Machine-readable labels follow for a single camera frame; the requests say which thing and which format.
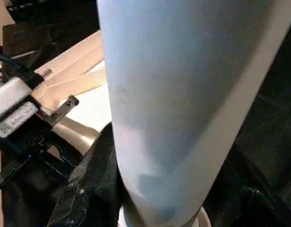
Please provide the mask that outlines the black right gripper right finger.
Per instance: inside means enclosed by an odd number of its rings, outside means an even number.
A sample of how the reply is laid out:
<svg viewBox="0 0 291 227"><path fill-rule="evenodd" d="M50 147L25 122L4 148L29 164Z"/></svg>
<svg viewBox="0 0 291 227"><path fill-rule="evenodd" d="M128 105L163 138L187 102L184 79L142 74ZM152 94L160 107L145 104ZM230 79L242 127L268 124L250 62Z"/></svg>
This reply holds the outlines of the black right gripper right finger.
<svg viewBox="0 0 291 227"><path fill-rule="evenodd" d="M213 227L291 227L291 211L243 156L228 156L204 201Z"/></svg>

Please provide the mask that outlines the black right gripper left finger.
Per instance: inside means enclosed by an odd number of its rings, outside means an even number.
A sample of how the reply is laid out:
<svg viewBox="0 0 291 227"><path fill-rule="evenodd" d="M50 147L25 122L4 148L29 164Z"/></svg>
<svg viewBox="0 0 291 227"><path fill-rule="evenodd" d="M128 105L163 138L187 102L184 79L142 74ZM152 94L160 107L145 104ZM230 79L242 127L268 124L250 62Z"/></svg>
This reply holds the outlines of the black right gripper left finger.
<svg viewBox="0 0 291 227"><path fill-rule="evenodd" d="M72 171L63 187L49 227L116 227L121 207L122 181L119 174L112 123Z"/></svg>

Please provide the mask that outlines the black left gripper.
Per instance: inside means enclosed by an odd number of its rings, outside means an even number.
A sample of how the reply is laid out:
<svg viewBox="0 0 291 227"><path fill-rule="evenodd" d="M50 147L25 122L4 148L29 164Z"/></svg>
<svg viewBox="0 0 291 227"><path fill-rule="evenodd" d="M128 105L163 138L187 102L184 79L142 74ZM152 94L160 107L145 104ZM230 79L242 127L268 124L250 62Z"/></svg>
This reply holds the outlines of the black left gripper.
<svg viewBox="0 0 291 227"><path fill-rule="evenodd" d="M67 181L82 161L82 154L61 137L45 136L79 104L78 99L70 95L61 107L48 114L32 93L51 70L39 74L4 55L2 46L0 62L14 71L0 86L0 150L20 156L20 168L32 163L53 179Z"/></svg>

